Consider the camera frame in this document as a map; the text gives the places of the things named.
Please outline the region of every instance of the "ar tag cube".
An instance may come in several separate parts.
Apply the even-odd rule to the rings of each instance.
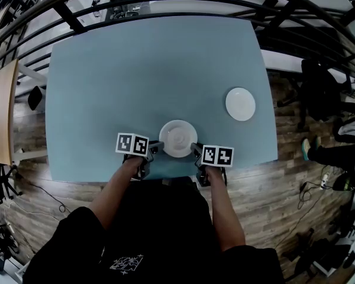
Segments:
[[[142,135],[118,133],[116,153],[147,157],[149,138]]]
[[[215,167],[233,166],[234,148],[216,145],[204,145],[201,164]]]

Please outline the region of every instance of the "black t-shirt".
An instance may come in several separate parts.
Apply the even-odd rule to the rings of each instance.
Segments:
[[[108,231],[85,207],[62,220],[31,260],[24,283],[215,278],[284,283],[275,250],[238,246],[220,251],[199,192],[139,182],[127,189]]]

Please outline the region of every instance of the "person's leg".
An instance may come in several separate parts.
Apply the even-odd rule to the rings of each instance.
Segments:
[[[320,146],[317,150],[310,148],[308,158],[319,164],[340,167],[346,172],[355,172],[355,145],[338,146],[325,149]]]

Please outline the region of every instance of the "white bowl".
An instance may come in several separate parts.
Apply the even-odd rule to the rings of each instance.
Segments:
[[[168,155],[182,158],[191,154],[191,144],[197,143],[197,132],[190,123],[173,120],[162,127],[159,141],[164,142],[163,150]]]
[[[226,109],[237,121],[246,121],[255,113],[254,97],[244,88],[234,88],[226,96]]]

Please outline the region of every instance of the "black sleeve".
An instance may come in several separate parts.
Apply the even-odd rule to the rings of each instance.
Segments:
[[[95,214],[86,207],[76,209],[31,259],[24,283],[77,283],[83,275],[87,279],[101,259],[104,240],[105,230]]]
[[[218,277],[241,283],[285,283],[275,249],[237,246],[220,257]]]

